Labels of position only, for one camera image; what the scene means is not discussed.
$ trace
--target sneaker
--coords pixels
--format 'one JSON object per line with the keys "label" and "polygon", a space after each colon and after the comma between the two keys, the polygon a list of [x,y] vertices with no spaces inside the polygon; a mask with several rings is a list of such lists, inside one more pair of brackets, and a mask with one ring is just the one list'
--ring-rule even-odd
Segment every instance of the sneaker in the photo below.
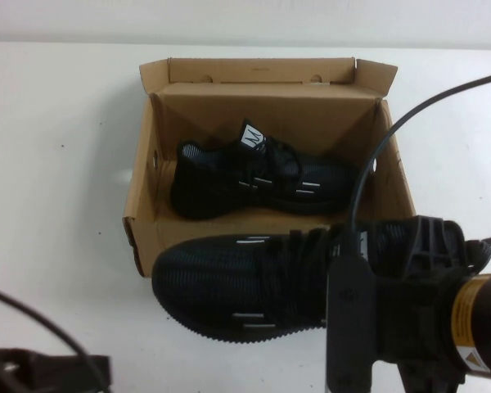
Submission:
{"label": "sneaker", "polygon": [[211,219],[247,206],[302,215],[344,209],[358,171],[327,158],[300,154],[265,137],[248,120],[235,142],[204,150],[178,145],[171,203],[189,219]]}
{"label": "sneaker", "polygon": [[[417,222],[413,218],[362,226],[367,231],[363,254],[375,274],[400,278],[416,244],[411,239],[422,242]],[[442,254],[465,258],[460,227],[440,223],[445,234],[441,249],[448,250]],[[180,243],[156,260],[153,292],[184,327],[219,341],[266,341],[324,328],[328,261],[339,250],[341,228]]]}

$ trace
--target cardboard box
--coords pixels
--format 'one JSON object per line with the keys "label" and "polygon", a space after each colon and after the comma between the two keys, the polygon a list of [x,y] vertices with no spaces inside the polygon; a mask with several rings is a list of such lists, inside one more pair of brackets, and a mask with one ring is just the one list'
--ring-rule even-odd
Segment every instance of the cardboard box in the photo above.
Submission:
{"label": "cardboard box", "polygon": [[[361,165],[390,127],[383,98],[397,68],[342,59],[167,59],[141,65],[146,102],[124,227],[138,272],[179,242],[227,233],[288,233],[343,222],[251,208],[207,221],[179,217],[169,202],[176,147],[195,139],[222,146],[238,138],[245,117],[297,151]],[[415,214],[396,141],[377,161],[360,219]]]}

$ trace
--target box lid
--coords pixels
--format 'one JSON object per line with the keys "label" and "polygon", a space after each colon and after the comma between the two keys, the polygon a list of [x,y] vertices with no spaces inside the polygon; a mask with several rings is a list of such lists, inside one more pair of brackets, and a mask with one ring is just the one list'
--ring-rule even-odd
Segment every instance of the box lid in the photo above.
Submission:
{"label": "box lid", "polygon": [[140,66],[147,94],[165,85],[214,84],[352,84],[374,97],[385,97],[397,67],[367,60],[336,59],[178,59],[169,58]]}

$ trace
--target shoe sole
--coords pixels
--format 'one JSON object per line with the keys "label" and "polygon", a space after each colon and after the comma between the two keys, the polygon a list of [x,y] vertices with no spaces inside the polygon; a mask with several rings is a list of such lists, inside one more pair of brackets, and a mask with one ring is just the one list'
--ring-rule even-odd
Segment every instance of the shoe sole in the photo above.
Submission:
{"label": "shoe sole", "polygon": [[172,306],[160,293],[158,285],[155,285],[154,280],[151,280],[153,292],[156,299],[160,302],[165,311],[178,323],[186,329],[199,334],[203,337],[208,337],[216,341],[232,342],[237,344],[250,344],[255,342],[269,341],[274,338],[288,336],[297,332],[324,328],[324,326],[302,326],[293,328],[277,328],[277,327],[249,327],[247,330],[229,330],[209,327],[203,323],[190,318],[178,308]]}
{"label": "shoe sole", "polygon": [[240,200],[228,200],[225,198],[215,198],[210,200],[211,204],[202,204],[198,201],[184,201],[182,193],[177,190],[173,183],[171,187],[171,204],[175,211],[186,219],[214,219],[225,215],[234,210],[244,209],[247,207],[267,207],[274,210],[285,211],[294,215],[328,215],[344,209],[348,203],[346,201],[325,201],[315,203],[304,203],[285,201],[277,198],[266,198],[258,202],[254,199],[243,198]]}

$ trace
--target white surface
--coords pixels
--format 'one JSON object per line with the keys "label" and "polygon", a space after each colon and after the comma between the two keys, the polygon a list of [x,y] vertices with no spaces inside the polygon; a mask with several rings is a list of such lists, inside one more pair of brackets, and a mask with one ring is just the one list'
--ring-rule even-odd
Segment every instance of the white surface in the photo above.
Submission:
{"label": "white surface", "polygon": [[491,48],[491,0],[0,0],[0,40]]}
{"label": "white surface", "polygon": [[[0,289],[112,356],[120,393],[322,391],[324,331],[214,342],[168,319],[137,275],[121,217],[145,100],[138,65],[167,56],[386,61],[400,67],[389,95],[398,119],[491,74],[491,52],[0,43]],[[399,146],[419,214],[491,236],[491,85],[411,120]],[[1,305],[0,346],[67,352]],[[461,391],[479,389],[491,393],[491,381]],[[373,391],[403,391],[395,367],[375,366]]]}

